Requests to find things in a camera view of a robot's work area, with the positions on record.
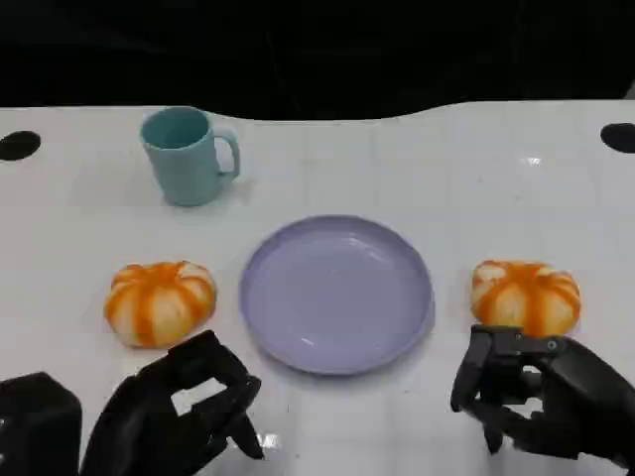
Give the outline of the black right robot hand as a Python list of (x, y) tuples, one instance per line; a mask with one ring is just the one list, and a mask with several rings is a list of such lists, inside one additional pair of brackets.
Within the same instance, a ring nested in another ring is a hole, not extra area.
[(588, 454), (634, 472), (634, 388), (569, 337), (472, 326), (450, 407), (481, 423), (492, 454), (509, 437), (527, 453)]

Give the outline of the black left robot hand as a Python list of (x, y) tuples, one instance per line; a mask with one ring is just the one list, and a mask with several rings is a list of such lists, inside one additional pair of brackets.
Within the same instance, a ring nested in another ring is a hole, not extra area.
[[(178, 414), (172, 397), (209, 380), (222, 391)], [(230, 442), (249, 458), (264, 451), (247, 414), (261, 389), (240, 359), (206, 330), (126, 378), (100, 414), (82, 475), (193, 475)]]

